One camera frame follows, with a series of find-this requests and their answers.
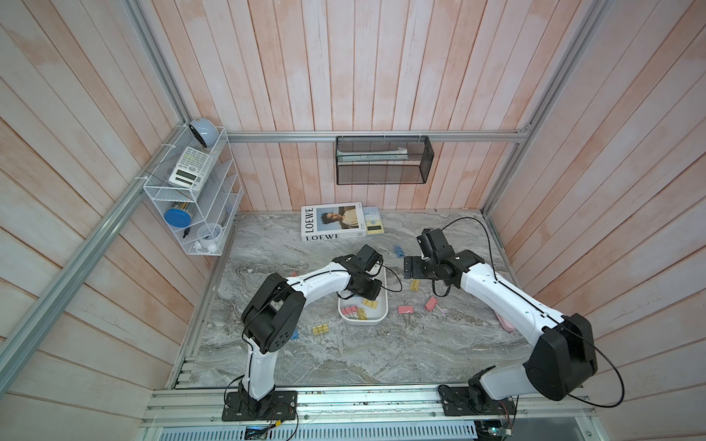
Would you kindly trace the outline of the white storage box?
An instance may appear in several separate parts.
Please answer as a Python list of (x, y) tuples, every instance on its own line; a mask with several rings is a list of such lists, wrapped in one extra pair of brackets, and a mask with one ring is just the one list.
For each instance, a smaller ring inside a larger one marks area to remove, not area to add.
[(372, 274), (352, 276), (338, 292), (338, 314), (349, 325), (376, 325), (388, 314), (386, 270), (381, 264)]

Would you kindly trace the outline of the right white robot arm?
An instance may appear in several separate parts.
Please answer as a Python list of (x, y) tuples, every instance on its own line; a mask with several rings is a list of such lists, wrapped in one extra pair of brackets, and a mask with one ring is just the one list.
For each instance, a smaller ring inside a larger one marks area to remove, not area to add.
[(440, 229), (417, 237), (422, 255), (404, 259), (406, 279), (441, 281), (474, 295), (515, 327), (532, 346), (528, 360), (490, 367), (469, 380), (475, 404), (540, 393), (560, 401), (598, 371), (592, 326), (582, 315), (564, 315), (498, 275), (470, 250), (455, 252)]

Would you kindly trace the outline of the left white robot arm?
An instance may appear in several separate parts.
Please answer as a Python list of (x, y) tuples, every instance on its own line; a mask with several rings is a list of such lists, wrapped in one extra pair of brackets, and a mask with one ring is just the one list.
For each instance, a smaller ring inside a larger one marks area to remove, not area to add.
[(274, 391), (278, 351), (290, 341), (305, 307), (345, 291), (375, 301), (382, 290), (378, 273), (383, 262), (382, 255), (366, 245), (355, 255), (336, 257), (302, 276), (272, 273), (266, 277), (241, 315), (241, 338), (248, 346), (241, 395), (258, 404)]

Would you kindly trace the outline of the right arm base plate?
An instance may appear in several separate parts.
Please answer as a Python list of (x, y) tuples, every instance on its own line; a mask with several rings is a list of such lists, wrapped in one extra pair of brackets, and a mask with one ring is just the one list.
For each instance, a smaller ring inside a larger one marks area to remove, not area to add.
[(446, 416), (512, 416), (517, 408), (513, 400), (492, 400), (477, 387), (439, 385), (437, 391)]

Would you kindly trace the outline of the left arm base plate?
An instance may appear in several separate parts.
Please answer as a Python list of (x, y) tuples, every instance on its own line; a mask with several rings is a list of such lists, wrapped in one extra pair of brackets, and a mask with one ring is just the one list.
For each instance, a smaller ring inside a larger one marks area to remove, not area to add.
[(294, 420), (297, 404), (296, 391), (273, 390), (259, 401), (250, 397), (245, 390), (230, 392), (226, 395), (222, 420), (224, 422)]

